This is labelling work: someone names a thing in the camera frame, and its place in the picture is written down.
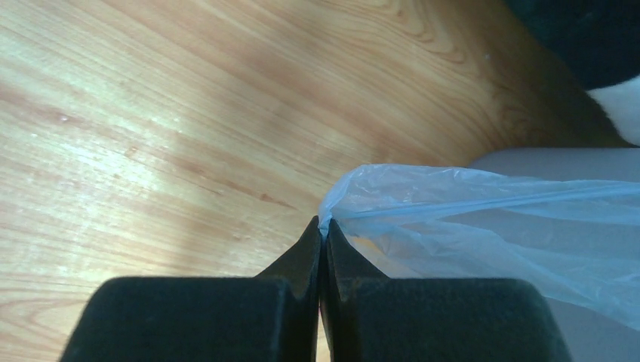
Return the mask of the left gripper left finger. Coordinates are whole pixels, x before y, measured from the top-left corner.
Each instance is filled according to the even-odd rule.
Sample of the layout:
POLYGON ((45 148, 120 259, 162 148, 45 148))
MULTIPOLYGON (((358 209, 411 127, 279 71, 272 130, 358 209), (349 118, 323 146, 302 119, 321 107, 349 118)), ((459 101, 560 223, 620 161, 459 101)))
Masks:
POLYGON ((122 277, 88 301, 63 361, 313 361, 322 237, 252 278, 122 277))

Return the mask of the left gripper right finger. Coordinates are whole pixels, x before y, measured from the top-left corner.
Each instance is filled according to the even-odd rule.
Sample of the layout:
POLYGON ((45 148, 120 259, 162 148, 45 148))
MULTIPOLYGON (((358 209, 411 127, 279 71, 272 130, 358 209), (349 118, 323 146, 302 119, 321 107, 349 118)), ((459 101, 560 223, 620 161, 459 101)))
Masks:
POLYGON ((334 361, 569 361, 546 300, 509 278, 391 278, 331 221, 322 320, 334 361))

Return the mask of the grey plastic trash bin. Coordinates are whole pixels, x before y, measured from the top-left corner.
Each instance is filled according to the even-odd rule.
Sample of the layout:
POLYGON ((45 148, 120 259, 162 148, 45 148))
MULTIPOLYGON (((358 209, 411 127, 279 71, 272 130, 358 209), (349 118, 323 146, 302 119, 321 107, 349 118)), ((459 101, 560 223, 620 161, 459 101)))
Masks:
MULTIPOLYGON (((470 168, 550 180, 639 181, 639 149, 507 149, 470 168)), ((587 308, 547 300, 574 361, 638 361, 639 331, 587 308)))

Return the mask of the translucent blue plastic trash bag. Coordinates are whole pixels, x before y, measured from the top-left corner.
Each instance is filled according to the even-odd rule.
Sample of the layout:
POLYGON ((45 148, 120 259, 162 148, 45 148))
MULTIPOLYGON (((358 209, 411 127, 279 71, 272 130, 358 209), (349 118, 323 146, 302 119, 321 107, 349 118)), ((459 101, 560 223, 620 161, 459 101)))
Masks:
POLYGON ((366 164, 318 206, 399 278, 518 278, 550 299, 639 327, 639 185, 461 167, 366 164))

